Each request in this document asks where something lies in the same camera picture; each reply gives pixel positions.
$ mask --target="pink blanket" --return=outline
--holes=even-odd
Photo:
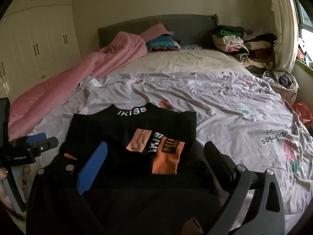
[[[89,75],[99,78],[147,54],[144,40],[119,32],[112,43],[91,53],[77,66],[34,86],[11,105],[9,139],[29,134],[52,110],[63,104],[79,82]]]

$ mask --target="window sill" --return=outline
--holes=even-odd
[[[309,74],[313,78],[313,69],[311,69],[309,66],[299,61],[298,59],[295,61],[295,63],[299,65],[301,69],[303,69],[307,74]]]

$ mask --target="red plastic bag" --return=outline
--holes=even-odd
[[[299,115],[300,122],[309,129],[309,127],[311,126],[311,122],[313,121],[313,115],[307,105],[301,102],[296,103],[292,106],[292,108]]]

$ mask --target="silver bolt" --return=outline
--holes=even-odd
[[[270,175],[273,175],[274,174],[274,171],[272,169],[267,169],[266,172]]]
[[[37,174],[38,175],[42,175],[44,173],[44,169],[39,169],[38,171],[37,171]]]
[[[72,164],[69,164],[68,166],[66,166],[66,168],[65,168],[67,171],[71,171],[71,170],[73,170],[74,169],[74,165],[72,165]]]
[[[244,167],[242,164],[239,164],[237,166],[237,169],[240,170],[240,171],[245,171],[246,170],[246,167]]]

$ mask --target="pink pillow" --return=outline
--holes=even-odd
[[[140,34],[140,37],[144,39],[145,43],[149,40],[157,38],[163,34],[169,34],[173,36],[171,32],[168,32],[161,22],[154,26],[151,26],[148,30]]]

